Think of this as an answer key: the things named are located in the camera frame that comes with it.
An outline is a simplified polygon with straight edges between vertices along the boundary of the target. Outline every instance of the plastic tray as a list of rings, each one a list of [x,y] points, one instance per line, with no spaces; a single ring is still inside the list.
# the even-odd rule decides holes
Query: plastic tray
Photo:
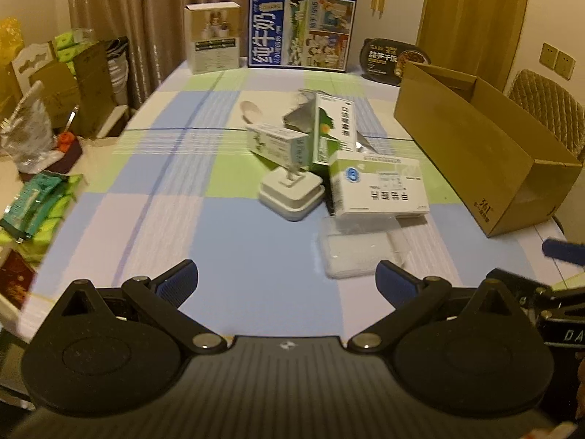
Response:
[[[403,266],[410,247],[401,229],[396,218],[324,218],[319,241],[327,276],[373,274],[384,259]]]

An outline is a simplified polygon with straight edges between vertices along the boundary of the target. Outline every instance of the teal package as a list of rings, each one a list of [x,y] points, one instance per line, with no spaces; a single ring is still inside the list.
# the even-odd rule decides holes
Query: teal package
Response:
[[[31,238],[65,193],[67,180],[65,175],[49,171],[36,174],[0,219],[0,227],[19,242]]]

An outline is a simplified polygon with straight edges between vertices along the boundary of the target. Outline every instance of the checkered tablecloth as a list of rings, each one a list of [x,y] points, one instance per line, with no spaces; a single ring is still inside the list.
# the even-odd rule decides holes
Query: checkered tablecloth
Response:
[[[356,104],[358,129],[380,153],[421,161],[431,213],[402,221],[405,268],[477,286],[495,267],[548,284],[583,272],[544,258],[554,222],[487,239],[457,195],[393,117],[398,88],[355,74],[242,68],[193,76],[183,65],[138,111],[103,173],[90,185],[42,264],[20,321],[31,338],[76,278],[120,286],[155,277],[182,259],[199,268],[181,310],[218,333],[348,338],[393,308],[373,276],[331,280],[317,246],[319,206],[293,223],[257,200],[268,168],[246,149],[240,104],[282,124],[297,90]]]

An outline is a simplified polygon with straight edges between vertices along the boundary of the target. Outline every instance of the open cardboard box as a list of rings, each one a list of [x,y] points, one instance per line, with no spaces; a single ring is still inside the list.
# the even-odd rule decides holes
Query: open cardboard box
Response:
[[[103,44],[75,56],[73,65],[77,79],[65,63],[55,60],[35,72],[30,83],[43,82],[43,102],[53,128],[65,127],[69,114],[79,104],[70,130],[77,136],[93,138],[116,106]]]
[[[409,63],[394,116],[487,236],[549,219],[582,168],[544,125],[476,76]]]

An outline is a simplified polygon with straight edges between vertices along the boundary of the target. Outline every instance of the yellow bag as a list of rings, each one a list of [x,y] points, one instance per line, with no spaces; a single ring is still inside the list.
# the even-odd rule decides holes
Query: yellow bag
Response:
[[[22,97],[11,61],[24,48],[16,18],[0,20],[0,121],[9,117]]]
[[[20,21],[16,18],[0,20],[0,66],[10,64],[23,48]]]

